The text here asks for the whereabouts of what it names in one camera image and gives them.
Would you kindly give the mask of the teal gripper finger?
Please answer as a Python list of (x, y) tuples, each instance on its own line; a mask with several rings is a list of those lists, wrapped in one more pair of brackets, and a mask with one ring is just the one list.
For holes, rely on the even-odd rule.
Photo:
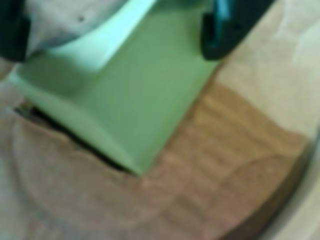
[(228, 55), (252, 28), (250, 0), (214, 0), (202, 18), (200, 46), (207, 61)]
[(31, 29), (24, 0), (0, 1), (0, 56), (7, 61), (23, 62)]

